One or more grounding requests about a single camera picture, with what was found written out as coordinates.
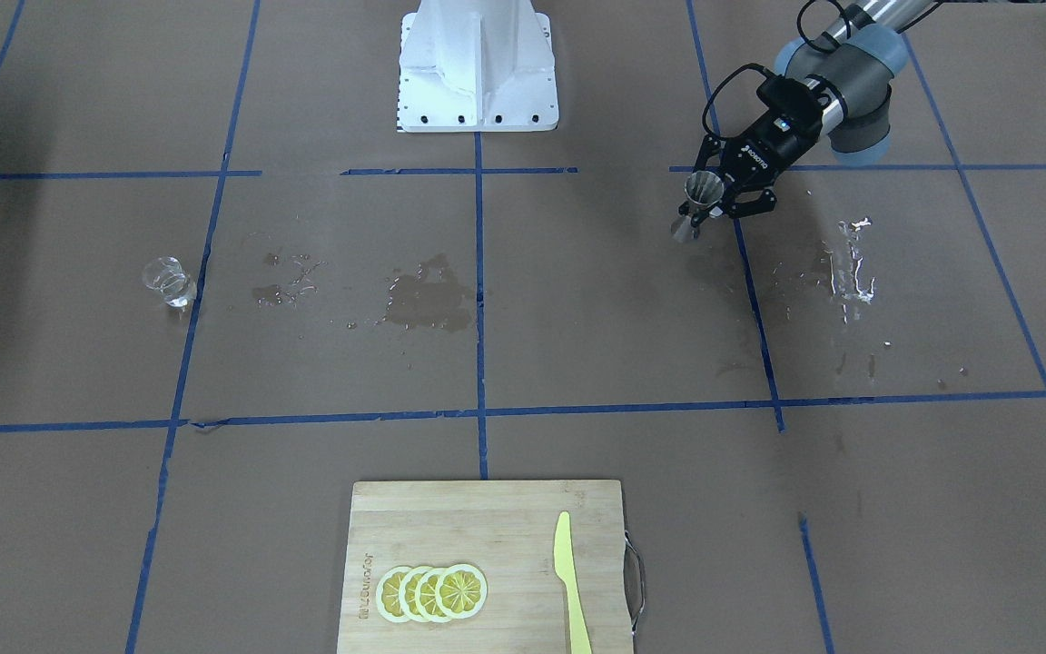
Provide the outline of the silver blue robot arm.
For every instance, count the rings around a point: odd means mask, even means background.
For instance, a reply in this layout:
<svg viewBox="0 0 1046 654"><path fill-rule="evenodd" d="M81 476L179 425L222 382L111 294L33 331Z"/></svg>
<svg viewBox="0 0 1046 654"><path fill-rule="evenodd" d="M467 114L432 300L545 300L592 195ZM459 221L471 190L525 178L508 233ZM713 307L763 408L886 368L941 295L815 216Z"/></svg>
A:
<svg viewBox="0 0 1046 654"><path fill-rule="evenodd" d="M773 211L777 179L819 142L829 142L846 166L880 161L890 145L893 78L910 58L904 33L937 7L934 1L837 1L823 32L798 29L771 66L740 66L740 74L761 77L755 94L763 114L742 133L724 135L703 112L705 136L679 206L685 227Z"/></svg>

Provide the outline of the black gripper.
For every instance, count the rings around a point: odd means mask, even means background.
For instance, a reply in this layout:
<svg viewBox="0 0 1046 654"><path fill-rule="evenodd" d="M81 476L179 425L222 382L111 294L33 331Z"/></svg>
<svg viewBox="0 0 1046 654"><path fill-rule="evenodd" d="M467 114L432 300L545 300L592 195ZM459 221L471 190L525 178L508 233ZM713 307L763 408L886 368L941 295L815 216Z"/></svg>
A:
<svg viewBox="0 0 1046 654"><path fill-rule="evenodd" d="M772 75L756 95L766 107L758 119L736 136L703 136L697 154L697 171L712 173L723 182L721 207L732 219L775 210L776 179L816 144L823 130L823 107L798 80ZM759 194L735 201L747 191Z"/></svg>

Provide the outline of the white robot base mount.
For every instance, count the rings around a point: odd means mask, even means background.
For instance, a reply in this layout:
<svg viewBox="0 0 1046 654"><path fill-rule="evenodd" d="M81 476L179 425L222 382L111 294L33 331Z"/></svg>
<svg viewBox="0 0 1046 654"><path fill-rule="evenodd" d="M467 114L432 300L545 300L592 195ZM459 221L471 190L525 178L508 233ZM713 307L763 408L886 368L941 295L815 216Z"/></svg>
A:
<svg viewBox="0 0 1046 654"><path fill-rule="evenodd" d="M401 18L396 129L558 129L555 46L530 1L422 1Z"/></svg>

